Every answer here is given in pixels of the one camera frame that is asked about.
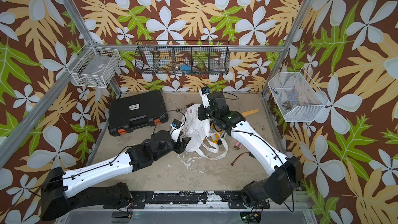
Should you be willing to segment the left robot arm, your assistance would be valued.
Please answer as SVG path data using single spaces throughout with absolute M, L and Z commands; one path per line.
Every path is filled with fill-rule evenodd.
M 109 187 L 97 187 L 97 184 L 149 167 L 172 151 L 180 154 L 190 141 L 190 137 L 184 137 L 178 130 L 162 130 L 142 143 L 128 147 L 114 158 L 81 169 L 52 169 L 40 186 L 41 220 L 55 220 L 74 209 L 86 206 L 127 206 L 132 197 L 125 183 Z

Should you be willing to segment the white tote bag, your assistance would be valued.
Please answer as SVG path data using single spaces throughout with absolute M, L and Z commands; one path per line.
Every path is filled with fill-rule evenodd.
M 210 131 L 210 120 L 198 119 L 198 107 L 200 104 L 194 104 L 193 106 L 187 108 L 183 113 L 183 119 L 181 120 L 181 138 L 191 137 L 191 141 L 187 145 L 185 151 L 196 152 L 201 157 L 204 157 L 211 161 L 216 161 L 224 158 L 227 153 L 229 146 L 226 140 L 221 135 L 222 145 L 217 145 L 211 142 L 211 135 L 214 132 Z

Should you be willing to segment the yellow wide utility knife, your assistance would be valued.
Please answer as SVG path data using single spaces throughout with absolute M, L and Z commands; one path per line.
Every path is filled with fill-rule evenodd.
M 212 143 L 215 143 L 217 145 L 222 145 L 222 141 L 220 140 L 221 135 L 219 132 L 213 133 L 210 138 Z

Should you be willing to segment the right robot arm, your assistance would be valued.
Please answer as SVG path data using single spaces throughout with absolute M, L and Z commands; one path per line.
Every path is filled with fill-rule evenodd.
M 229 109 L 222 92 L 211 92 L 209 87 L 203 87 L 200 95 L 202 104 L 198 107 L 198 119 L 210 120 L 242 143 L 268 174 L 268 178 L 253 181 L 240 191 L 244 204 L 253 207 L 266 199 L 279 205 L 285 203 L 300 187 L 302 166 L 299 159 L 289 158 L 264 140 L 241 113 Z

